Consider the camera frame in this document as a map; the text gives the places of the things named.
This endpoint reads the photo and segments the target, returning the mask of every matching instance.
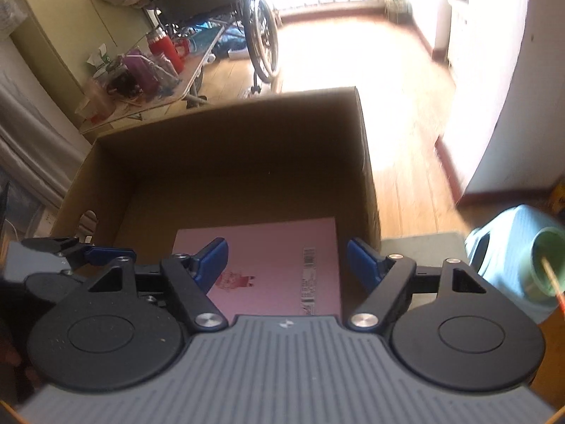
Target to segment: wooden stick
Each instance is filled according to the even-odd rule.
[[[557,277],[553,272],[552,265],[550,265],[549,261],[544,256],[541,257],[541,266],[543,266],[543,270],[547,274],[549,282],[552,284],[553,291],[555,291],[555,297],[557,298],[557,301],[559,302],[559,305],[561,307],[561,311],[563,311],[563,315],[565,316],[565,296],[563,296],[563,293],[561,293],[559,281],[557,280]]]

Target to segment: plastic bag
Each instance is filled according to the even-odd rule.
[[[0,0],[0,40],[7,39],[27,16],[16,0]]]

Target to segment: barcode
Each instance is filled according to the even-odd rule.
[[[304,249],[302,257],[304,260],[304,268],[309,269],[316,267],[316,249]]]
[[[316,314],[316,249],[313,247],[302,250],[302,288],[301,305],[303,314]]]

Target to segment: gray ribbed panel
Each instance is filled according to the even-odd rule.
[[[381,339],[333,317],[240,317],[194,338],[176,365],[106,395],[46,386],[21,408],[30,424],[535,424],[553,410],[527,388],[466,396],[420,381]]]

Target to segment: red cartoon illustration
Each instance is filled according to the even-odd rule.
[[[225,270],[216,280],[215,286],[222,290],[234,290],[236,288],[253,287],[255,276],[242,276],[240,272]]]

